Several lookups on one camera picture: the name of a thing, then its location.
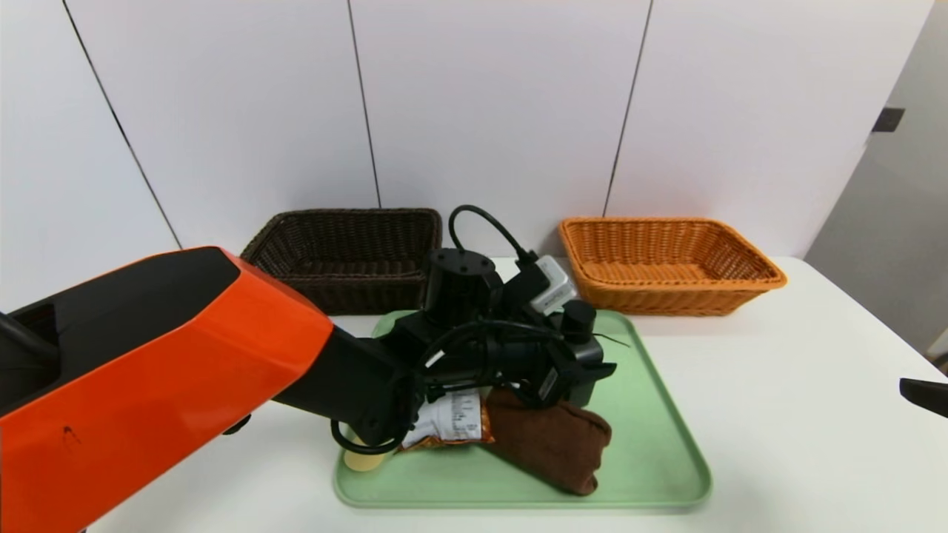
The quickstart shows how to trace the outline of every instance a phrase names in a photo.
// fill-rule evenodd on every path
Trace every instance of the brown wicker basket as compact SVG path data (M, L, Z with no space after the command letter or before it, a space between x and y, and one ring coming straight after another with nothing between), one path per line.
M435 210L309 210L274 216L241 258L327 315L380 315L421 306L422 264L440 247Z
M706 218L569 218L559 234L583 299L632 315L727 315L787 278Z

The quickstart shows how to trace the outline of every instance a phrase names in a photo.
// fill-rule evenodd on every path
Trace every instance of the white table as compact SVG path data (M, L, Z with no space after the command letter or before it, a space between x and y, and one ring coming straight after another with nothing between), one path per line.
M632 319L714 476L689 512L350 508L328 422L267 402L89 532L948 531L948 419L899 396L899 377L945 377L813 268L776 262L788 286L730 317Z

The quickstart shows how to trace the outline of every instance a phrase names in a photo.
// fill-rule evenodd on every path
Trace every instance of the black cable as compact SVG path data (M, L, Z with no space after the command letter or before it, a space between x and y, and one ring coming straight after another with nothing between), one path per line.
M395 438L386 444L380 444L378 446L363 446L361 444L356 444L355 442L343 436L342 432L339 430L338 420L330 420L329 428L332 431L333 439L336 441L336 444L339 444L344 450L348 450L353 453L360 453L362 455L381 455L382 453L388 453L398 448L398 445L400 445L402 441L405 440L406 435L409 434L409 429L406 427L403 432L400 432L395 436Z
M623 346L625 346L625 347L627 347L627 348L631 348L631 345L625 344L625 343L622 342L621 340L613 339L612 337L610 337L610 336L608 336L608 335L606 335L606 334L604 334L604 333L593 333L592 336L593 336L593 337L602 337L603 339L609 339L609 340L611 340L612 342L615 342L616 344L622 344Z
M537 260L537 255L533 252L528 252L523 249L520 243L517 242L517 239L514 238L510 231L507 230L496 218L494 218L489 212L484 211L483 209L472 206L470 204L464 204L463 206L458 206L451 212L451 216L447 219L447 231L451 235L451 242L454 243L454 247L464 251L465 247L461 244L461 241L458 239L458 234L454 232L454 219L457 218L458 213L463 211L470 211L477 213L490 223L491 226L497 229L503 235L503 238L507 239L507 242L510 243L510 246L514 247L514 250L517 251L517 258L523 263L534 263Z
M42 362L56 363L59 361L59 348L46 342L42 337L33 333L32 330L3 312L0 312L0 335L16 342L28 352L37 356Z

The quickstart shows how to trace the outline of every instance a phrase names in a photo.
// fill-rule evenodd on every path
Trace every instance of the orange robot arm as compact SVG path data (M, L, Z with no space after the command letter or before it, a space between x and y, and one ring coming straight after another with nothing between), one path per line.
M5 533L83 529L274 396L357 424L378 398L353 397L346 374L375 395L397 374L219 248L151 257L11 316L58 360L0 336ZM375 429L360 435L392 431Z

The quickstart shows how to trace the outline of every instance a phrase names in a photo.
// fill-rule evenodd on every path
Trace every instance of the brown towel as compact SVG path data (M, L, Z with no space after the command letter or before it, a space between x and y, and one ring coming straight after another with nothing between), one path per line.
M566 402L528 409L502 388L487 397L487 412L495 443L485 448L574 494L586 496L598 487L594 474L612 437L601 416Z

